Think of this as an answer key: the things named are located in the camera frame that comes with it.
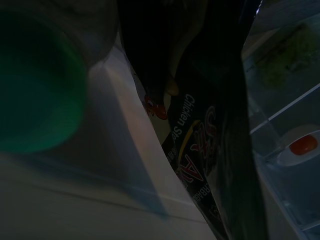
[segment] food package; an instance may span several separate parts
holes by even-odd
[[[218,240],[268,239],[241,61],[259,6],[118,0],[140,99],[173,171]]]

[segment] red logo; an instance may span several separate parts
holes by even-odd
[[[150,97],[147,95],[144,97],[146,103],[146,112],[152,116],[156,115],[161,120],[167,120],[167,112],[164,105],[156,104]]]
[[[203,177],[201,176],[200,172],[198,171],[198,169],[196,168],[195,164],[192,162],[188,154],[186,154],[184,157],[186,160],[186,165],[185,166],[183,166],[182,164],[180,165],[184,180],[186,180],[188,183],[192,183],[194,180],[191,177],[193,177],[194,179],[203,181],[204,180]]]

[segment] white egg holder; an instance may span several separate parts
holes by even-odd
[[[303,155],[294,154],[290,150],[290,145],[308,135],[311,135],[316,139],[318,146]],[[277,164],[289,167],[304,163],[320,155],[320,126],[309,124],[296,127],[288,131],[281,138],[281,142],[285,144],[285,149],[277,156]]]

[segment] green bottle cap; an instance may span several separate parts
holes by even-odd
[[[64,34],[27,14],[0,10],[0,151],[31,153],[80,126],[87,71]]]

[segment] black package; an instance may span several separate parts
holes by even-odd
[[[155,131],[172,169],[218,240],[268,239],[263,199],[251,152],[247,90],[241,61],[241,49],[260,2],[199,1],[206,2],[204,23],[198,24],[199,29],[186,31],[196,37],[175,35],[175,28],[181,26],[176,24],[177,16],[173,17],[180,9],[174,8],[177,3],[151,0],[144,5],[143,0],[137,1],[141,16],[138,21],[130,22],[128,18],[134,16],[129,15],[128,9],[123,10],[127,0],[119,2],[124,49],[144,86],[147,108],[150,104],[154,113],[158,111],[155,105],[163,104],[159,95],[165,89],[168,69],[179,89],[179,94],[171,97],[167,114],[164,108],[160,111],[165,112],[168,120],[159,111],[150,116],[151,121],[158,118],[163,129],[169,129],[165,139],[161,137],[161,129],[155,128]],[[154,11],[149,8],[150,2],[162,4],[156,10],[157,16],[162,11],[162,21],[157,21],[155,26],[161,26],[161,32],[168,35],[162,35],[159,38],[162,41],[158,39],[155,44],[148,38],[150,42],[143,45],[146,33],[150,33],[149,11]],[[192,6],[191,0],[177,2]],[[132,29],[139,29],[139,32],[133,34]],[[134,41],[131,39],[141,40],[135,50],[132,50]],[[176,51],[177,55],[183,53],[182,57],[177,57],[175,47],[181,46],[180,39],[187,42],[187,48]],[[152,58],[148,61],[152,48],[157,49],[152,58],[158,59],[159,64]],[[172,67],[174,65],[178,65],[177,70]],[[158,103],[151,102],[149,96]]]

